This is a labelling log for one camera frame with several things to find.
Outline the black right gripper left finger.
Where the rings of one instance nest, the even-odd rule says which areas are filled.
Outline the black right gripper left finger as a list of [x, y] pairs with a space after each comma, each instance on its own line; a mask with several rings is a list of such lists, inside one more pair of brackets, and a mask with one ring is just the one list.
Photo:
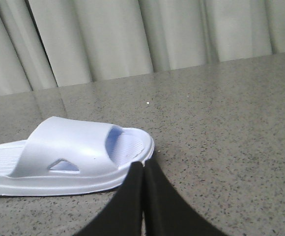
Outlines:
[[133, 162], [113, 198], [77, 236], [140, 236], [143, 165]]

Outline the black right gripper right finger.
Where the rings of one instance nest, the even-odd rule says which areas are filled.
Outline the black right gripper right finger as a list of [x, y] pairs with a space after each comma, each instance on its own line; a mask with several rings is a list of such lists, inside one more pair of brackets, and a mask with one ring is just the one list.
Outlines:
[[154, 159], [145, 163], [144, 182], [144, 214], [148, 236], [225, 235], [186, 203]]

